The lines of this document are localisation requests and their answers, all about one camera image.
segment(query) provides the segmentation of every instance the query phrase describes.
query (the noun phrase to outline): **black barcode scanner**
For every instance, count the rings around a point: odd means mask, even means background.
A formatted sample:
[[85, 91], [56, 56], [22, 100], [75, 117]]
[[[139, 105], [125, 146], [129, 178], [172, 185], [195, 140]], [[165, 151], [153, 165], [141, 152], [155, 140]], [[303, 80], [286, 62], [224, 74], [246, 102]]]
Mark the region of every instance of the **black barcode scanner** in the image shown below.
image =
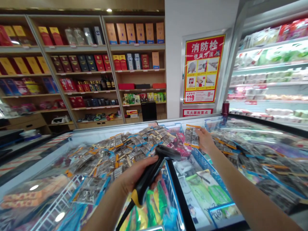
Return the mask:
[[154, 164], [147, 166], [143, 172], [140, 179], [135, 185], [135, 189], [132, 192], [132, 200], [124, 211], [119, 224], [116, 228], [116, 231], [119, 231], [125, 218], [128, 216], [130, 211], [134, 208], [134, 205], [141, 208], [146, 200], [147, 191], [150, 188], [151, 184], [155, 181], [155, 178], [158, 176], [161, 168], [168, 159], [174, 159], [177, 161], [181, 160], [181, 154], [178, 151], [175, 151], [167, 146], [158, 145], [155, 149], [155, 155], [158, 155], [158, 161]]

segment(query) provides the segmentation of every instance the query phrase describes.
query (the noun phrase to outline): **shelf label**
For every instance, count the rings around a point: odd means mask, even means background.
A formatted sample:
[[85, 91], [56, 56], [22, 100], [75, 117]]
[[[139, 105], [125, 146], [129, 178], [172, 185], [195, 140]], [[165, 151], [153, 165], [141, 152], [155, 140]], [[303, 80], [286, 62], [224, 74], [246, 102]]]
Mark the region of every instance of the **shelf label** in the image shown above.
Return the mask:
[[247, 105], [257, 105], [257, 101], [256, 100], [249, 100], [249, 101], [245, 101], [245, 104], [247, 104]]

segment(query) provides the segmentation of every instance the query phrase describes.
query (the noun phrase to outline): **red sign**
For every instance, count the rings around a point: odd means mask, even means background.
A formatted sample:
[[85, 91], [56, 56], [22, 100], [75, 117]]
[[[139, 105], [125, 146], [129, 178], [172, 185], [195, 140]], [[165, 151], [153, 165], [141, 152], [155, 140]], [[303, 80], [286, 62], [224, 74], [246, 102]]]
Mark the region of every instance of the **red sign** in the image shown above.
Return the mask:
[[186, 42], [184, 104], [214, 103], [225, 35]]
[[189, 116], [203, 116], [212, 114], [213, 109], [183, 109], [183, 117], [189, 117]]

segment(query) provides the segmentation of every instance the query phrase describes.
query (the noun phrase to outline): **blue package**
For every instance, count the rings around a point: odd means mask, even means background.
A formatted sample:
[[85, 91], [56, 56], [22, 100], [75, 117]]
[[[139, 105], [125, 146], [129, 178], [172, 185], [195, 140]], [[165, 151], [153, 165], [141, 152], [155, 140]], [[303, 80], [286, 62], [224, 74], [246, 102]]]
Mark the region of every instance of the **blue package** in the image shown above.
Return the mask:
[[9, 86], [5, 83], [4, 80], [0, 80], [0, 88], [6, 96], [12, 96], [13, 92], [9, 88]]

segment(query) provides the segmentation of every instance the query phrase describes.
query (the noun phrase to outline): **black box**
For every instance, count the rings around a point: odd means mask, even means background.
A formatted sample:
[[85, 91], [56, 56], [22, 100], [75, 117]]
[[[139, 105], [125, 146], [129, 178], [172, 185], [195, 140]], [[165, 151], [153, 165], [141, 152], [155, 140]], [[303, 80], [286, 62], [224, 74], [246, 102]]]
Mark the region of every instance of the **black box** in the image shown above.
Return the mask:
[[86, 60], [86, 57], [85, 56], [77, 56], [78, 58], [78, 61], [79, 61], [79, 64], [80, 64], [80, 67], [81, 67], [81, 71], [83, 72], [89, 72], [89, 67], [88, 67], [88, 64], [87, 64], [87, 60]]
[[136, 89], [150, 89], [150, 84], [136, 84]]
[[87, 63], [88, 63], [88, 67], [89, 67], [90, 71], [97, 71], [94, 56], [86, 55], [86, 59], [87, 59]]

